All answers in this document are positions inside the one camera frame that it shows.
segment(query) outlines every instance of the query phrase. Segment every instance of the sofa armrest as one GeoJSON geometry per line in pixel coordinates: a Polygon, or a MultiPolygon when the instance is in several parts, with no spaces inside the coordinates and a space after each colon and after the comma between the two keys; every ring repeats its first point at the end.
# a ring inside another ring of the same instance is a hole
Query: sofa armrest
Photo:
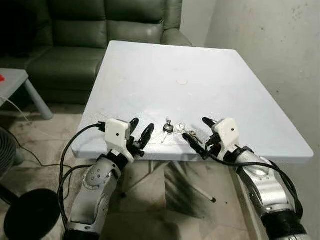
{"type": "Polygon", "coordinates": [[[163,32],[161,44],[192,47],[191,42],[176,28],[163,32]]]}

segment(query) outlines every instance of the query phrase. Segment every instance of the green sofa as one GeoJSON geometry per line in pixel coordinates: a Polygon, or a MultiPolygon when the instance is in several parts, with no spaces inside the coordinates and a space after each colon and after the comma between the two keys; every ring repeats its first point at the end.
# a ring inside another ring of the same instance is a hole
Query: green sofa
{"type": "Polygon", "coordinates": [[[29,57],[0,57],[25,69],[45,101],[85,104],[109,41],[191,46],[179,31],[182,0],[26,0],[37,16],[29,57]]]}

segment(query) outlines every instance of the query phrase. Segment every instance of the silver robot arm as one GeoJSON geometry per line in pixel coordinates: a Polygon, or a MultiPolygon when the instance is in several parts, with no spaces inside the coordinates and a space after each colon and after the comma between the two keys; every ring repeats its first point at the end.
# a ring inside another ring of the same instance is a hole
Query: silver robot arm
{"type": "MultiPolygon", "coordinates": [[[[205,149],[186,133],[183,134],[183,138],[203,159],[211,157],[229,166],[260,163],[278,169],[269,160],[254,154],[250,148],[239,147],[238,126],[232,118],[222,119],[219,122],[206,117],[202,120],[213,132],[205,149]]],[[[310,240],[305,228],[300,224],[303,214],[300,202],[295,202],[296,209],[301,207],[299,212],[295,211],[284,188],[276,179],[274,169],[251,165],[238,166],[235,171],[245,184],[250,200],[270,239],[310,240]]]]}
{"type": "Polygon", "coordinates": [[[139,120],[130,123],[109,119],[105,124],[105,141],[111,151],[102,154],[83,175],[82,186],[71,210],[64,240],[98,240],[105,224],[109,202],[122,170],[143,156],[155,126],[151,123],[138,141],[131,136],[139,120]]]}

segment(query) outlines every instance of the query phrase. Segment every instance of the black fan base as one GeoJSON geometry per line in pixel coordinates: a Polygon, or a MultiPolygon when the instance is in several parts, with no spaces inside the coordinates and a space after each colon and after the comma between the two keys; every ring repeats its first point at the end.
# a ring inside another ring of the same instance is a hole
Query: black fan base
{"type": "Polygon", "coordinates": [[[36,189],[11,205],[4,232],[10,240],[39,240],[54,228],[59,216],[58,195],[49,189],[36,189]]]}

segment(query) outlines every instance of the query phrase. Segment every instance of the grey side table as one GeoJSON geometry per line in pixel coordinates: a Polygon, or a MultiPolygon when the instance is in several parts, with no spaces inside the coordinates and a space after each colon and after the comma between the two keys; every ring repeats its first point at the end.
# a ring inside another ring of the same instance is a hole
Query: grey side table
{"type": "Polygon", "coordinates": [[[9,99],[21,85],[24,85],[42,117],[45,120],[52,119],[53,113],[31,84],[25,70],[0,68],[0,75],[5,78],[5,81],[0,82],[0,107],[6,102],[5,99],[9,99]]]}

